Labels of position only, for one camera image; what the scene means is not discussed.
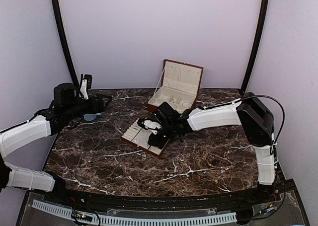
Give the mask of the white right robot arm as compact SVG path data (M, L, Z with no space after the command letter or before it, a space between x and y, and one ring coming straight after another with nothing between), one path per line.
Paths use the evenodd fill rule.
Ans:
M272 100L282 111L279 130L274 127L274 115L262 102ZM192 107L179 113L168 103L162 103L155 111L154 118L139 121L139 126L151 132L148 143L163 148L168 140L204 129L219 127L239 127L252 145L258 169L258 183L253 198L264 203L273 194L270 186L275 180L276 146L285 123L285 110L282 104L268 95L255 95L247 92L243 97L230 102L209 107Z

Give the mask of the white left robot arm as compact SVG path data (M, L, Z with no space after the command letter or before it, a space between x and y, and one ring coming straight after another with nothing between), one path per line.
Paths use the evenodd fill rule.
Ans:
M87 114L99 115L112 101L104 94L89 95L90 85L84 79L80 87L62 83L54 88L54 99L50 106L41 109L29 120L2 130L0 133L0 187L27 188L50 192L59 204L70 200L70 193L55 178L44 171L19 167L4 159L14 151L36 140L53 136L62 131L71 120Z

